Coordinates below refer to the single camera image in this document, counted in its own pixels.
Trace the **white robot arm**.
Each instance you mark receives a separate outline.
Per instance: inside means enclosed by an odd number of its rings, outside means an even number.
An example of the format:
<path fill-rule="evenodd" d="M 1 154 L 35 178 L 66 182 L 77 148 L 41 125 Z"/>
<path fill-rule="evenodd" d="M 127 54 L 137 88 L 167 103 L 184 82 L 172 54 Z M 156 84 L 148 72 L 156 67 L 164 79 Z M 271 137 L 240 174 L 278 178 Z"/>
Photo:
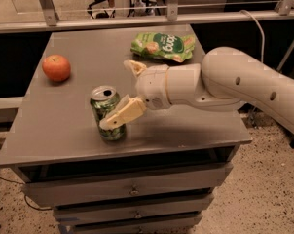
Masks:
<path fill-rule="evenodd" d="M 134 60 L 126 60 L 124 66 L 136 78 L 136 96 L 124 96 L 100 120 L 104 130 L 131 122 L 148 109 L 183 104 L 207 111 L 230 111 L 249 103 L 294 135 L 294 79 L 242 51 L 218 47 L 200 63 L 175 67 L 148 67 Z"/>

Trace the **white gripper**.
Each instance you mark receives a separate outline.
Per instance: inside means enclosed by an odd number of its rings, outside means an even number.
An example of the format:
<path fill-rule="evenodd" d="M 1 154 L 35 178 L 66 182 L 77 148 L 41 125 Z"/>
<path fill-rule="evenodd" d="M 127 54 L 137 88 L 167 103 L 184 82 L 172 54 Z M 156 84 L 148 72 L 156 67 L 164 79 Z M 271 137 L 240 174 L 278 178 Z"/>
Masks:
<path fill-rule="evenodd" d="M 113 130 L 139 118 L 145 113 L 146 106 L 151 110 L 171 107 L 166 92 L 167 65 L 147 68 L 142 62 L 128 59 L 124 61 L 124 67 L 135 78 L 138 77 L 135 85 L 138 97 L 125 95 L 116 108 L 99 122 L 103 130 Z"/>

